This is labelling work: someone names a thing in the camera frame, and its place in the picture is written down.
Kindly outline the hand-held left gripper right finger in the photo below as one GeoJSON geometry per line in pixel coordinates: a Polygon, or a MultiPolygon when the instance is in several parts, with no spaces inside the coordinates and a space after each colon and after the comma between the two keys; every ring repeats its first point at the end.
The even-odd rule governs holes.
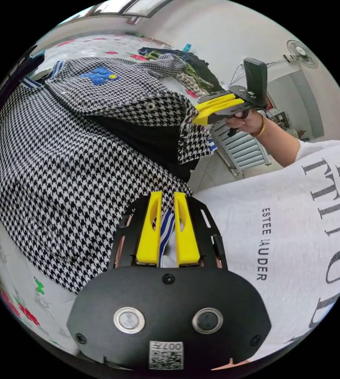
{"type": "Polygon", "coordinates": [[[184,193],[176,192],[174,194],[174,210],[177,265],[198,265],[200,252],[184,193]]]}

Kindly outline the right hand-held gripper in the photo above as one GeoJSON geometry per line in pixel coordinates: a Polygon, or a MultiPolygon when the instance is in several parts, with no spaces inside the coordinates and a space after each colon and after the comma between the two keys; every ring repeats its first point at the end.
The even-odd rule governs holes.
{"type": "MultiPolygon", "coordinates": [[[[207,99],[198,103],[196,109],[198,115],[192,120],[195,125],[213,125],[225,121],[236,113],[243,112],[245,116],[249,110],[265,110],[267,107],[266,97],[260,97],[257,92],[249,91],[242,86],[233,86],[229,90],[223,90],[208,95],[207,99]]],[[[258,134],[250,134],[253,137],[262,137],[266,128],[263,116],[262,128],[258,134]]],[[[237,133],[230,129],[230,135],[237,133]]]]}

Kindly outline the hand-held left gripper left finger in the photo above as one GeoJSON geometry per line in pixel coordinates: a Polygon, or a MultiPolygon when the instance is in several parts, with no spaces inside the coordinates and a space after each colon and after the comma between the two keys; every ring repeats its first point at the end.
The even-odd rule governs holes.
{"type": "Polygon", "coordinates": [[[162,192],[155,191],[145,199],[142,231],[136,251],[138,264],[159,264],[162,192]]]}

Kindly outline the person's right hand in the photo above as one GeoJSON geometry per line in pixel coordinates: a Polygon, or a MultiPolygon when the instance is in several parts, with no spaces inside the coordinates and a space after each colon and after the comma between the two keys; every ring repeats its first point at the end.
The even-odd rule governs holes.
{"type": "Polygon", "coordinates": [[[227,118],[225,123],[232,130],[256,135],[262,128],[263,116],[257,110],[251,109],[247,116],[240,112],[227,118]]]}

